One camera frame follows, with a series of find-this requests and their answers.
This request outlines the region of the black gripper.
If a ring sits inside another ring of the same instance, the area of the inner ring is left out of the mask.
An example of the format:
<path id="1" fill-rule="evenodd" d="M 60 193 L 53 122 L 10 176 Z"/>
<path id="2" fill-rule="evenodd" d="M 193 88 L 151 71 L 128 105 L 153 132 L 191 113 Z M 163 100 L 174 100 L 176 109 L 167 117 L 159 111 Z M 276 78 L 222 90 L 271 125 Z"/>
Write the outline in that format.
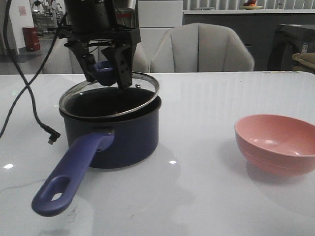
<path id="1" fill-rule="evenodd" d="M 123 25 L 103 26 L 92 23 L 62 26 L 58 37 L 66 38 L 65 47 L 70 49 L 78 61 L 87 82 L 95 81 L 88 67 L 96 63 L 89 52 L 94 45 L 111 45 L 101 50 L 111 63 L 120 89 L 132 85 L 132 64 L 136 45 L 141 42 L 140 30 Z"/>

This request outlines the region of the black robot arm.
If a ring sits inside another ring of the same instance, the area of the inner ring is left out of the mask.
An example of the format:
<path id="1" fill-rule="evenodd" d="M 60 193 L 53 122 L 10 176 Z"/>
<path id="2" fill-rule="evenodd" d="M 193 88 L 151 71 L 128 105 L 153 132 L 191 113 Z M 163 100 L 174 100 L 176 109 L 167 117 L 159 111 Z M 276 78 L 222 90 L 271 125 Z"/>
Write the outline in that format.
<path id="1" fill-rule="evenodd" d="M 70 25 L 59 25 L 59 38 L 67 39 L 65 46 L 73 52 L 86 80 L 96 80 L 92 74 L 96 60 L 89 47 L 104 46 L 101 52 L 112 66 L 113 75 L 110 82 L 98 82 L 104 86 L 116 83 L 120 89 L 130 87 L 140 30 L 118 24 L 111 0 L 67 0 L 65 5 Z"/>

